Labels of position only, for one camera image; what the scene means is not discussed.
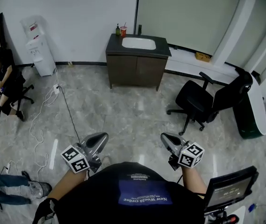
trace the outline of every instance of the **sink cabinet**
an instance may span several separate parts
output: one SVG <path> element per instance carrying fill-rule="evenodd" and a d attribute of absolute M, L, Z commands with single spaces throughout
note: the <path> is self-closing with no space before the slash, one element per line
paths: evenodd
<path fill-rule="evenodd" d="M 168 57 L 106 54 L 110 88 L 116 85 L 155 86 L 158 91 Z"/>

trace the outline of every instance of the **white sink basin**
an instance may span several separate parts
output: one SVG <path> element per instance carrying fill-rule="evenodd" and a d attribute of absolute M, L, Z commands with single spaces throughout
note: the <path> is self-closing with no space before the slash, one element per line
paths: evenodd
<path fill-rule="evenodd" d="M 154 50 L 156 48 L 156 44 L 153 40 L 136 37 L 125 37 L 122 40 L 122 46 L 126 48 L 137 48 L 146 50 Z"/>

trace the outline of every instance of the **blue jeans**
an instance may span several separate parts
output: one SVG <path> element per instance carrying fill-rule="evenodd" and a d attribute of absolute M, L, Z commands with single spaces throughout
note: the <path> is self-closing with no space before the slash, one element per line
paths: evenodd
<path fill-rule="evenodd" d="M 26 177 L 0 174 L 0 187 L 19 187 L 22 185 L 29 186 L 28 179 Z M 7 195 L 6 193 L 0 191 L 0 203 L 25 205 L 30 204 L 31 200 L 23 196 Z"/>

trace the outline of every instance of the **hand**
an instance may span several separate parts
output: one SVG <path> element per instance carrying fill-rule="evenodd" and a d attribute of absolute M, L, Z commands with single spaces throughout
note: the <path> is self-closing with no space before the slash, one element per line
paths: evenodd
<path fill-rule="evenodd" d="M 0 81 L 0 89 L 3 87 L 3 82 L 2 81 Z"/>

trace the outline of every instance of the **green bottle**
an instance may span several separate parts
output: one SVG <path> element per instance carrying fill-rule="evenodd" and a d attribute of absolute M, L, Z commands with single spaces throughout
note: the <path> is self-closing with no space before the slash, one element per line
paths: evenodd
<path fill-rule="evenodd" d="M 120 29 L 119 29 L 119 26 L 118 26 L 118 24 L 117 24 L 117 27 L 116 27 L 116 36 L 119 36 L 120 35 Z"/>

